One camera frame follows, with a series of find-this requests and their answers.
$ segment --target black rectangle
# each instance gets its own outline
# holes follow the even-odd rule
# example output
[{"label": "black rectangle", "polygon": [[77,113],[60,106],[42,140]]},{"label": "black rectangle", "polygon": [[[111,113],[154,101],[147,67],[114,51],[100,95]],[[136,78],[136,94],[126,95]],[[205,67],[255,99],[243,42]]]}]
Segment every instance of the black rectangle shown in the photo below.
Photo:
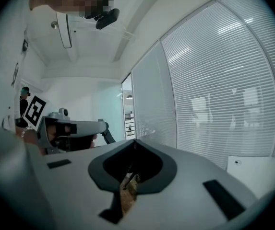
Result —
[{"label": "black rectangle", "polygon": [[203,185],[228,220],[245,211],[245,208],[218,181],[208,181]]},{"label": "black rectangle", "polygon": [[55,169],[55,168],[64,166],[64,165],[69,164],[69,163],[71,163],[71,161],[68,160],[68,159],[65,159],[65,160],[60,160],[60,161],[57,161],[57,162],[47,163],[47,166],[50,169]]}]

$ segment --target black cap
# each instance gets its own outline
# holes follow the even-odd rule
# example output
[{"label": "black cap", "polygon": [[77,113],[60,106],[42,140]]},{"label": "black cap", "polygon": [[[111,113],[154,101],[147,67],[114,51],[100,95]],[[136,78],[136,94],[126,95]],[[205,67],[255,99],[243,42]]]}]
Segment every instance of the black cap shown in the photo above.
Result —
[{"label": "black cap", "polygon": [[28,92],[27,96],[31,96],[30,89],[28,87],[23,87],[22,89]]}]

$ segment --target ceiling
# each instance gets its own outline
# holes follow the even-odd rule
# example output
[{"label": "ceiling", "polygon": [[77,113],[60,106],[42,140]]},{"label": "ceiling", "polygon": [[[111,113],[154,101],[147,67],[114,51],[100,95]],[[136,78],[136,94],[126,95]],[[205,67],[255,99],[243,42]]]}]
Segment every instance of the ceiling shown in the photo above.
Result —
[{"label": "ceiling", "polygon": [[31,12],[28,27],[30,45],[43,62],[49,66],[61,67],[115,67],[129,40],[134,40],[134,31],[150,7],[157,0],[114,0],[114,7],[120,10],[118,20],[97,30],[96,22],[69,15],[72,48],[63,47],[60,32],[53,29],[56,13],[49,6],[40,6]]}]

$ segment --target qr code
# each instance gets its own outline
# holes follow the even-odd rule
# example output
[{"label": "qr code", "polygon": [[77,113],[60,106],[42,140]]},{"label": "qr code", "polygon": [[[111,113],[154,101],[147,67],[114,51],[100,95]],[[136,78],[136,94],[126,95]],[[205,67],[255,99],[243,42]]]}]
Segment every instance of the qr code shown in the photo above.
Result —
[{"label": "qr code", "polygon": [[40,115],[45,108],[47,103],[37,96],[34,96],[32,102],[25,114],[25,117],[34,125],[37,126],[37,123],[40,121]]}]

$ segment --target person in black shirt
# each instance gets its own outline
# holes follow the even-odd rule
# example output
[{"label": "person in black shirt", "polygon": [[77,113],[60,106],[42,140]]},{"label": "person in black shirt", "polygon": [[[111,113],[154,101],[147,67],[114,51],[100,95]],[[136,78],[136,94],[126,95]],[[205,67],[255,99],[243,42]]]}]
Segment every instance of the person in black shirt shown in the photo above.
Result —
[{"label": "person in black shirt", "polygon": [[28,126],[28,123],[23,119],[23,116],[28,106],[27,97],[30,95],[30,89],[28,87],[22,88],[20,95],[20,121],[17,124],[20,128],[25,128]]}]

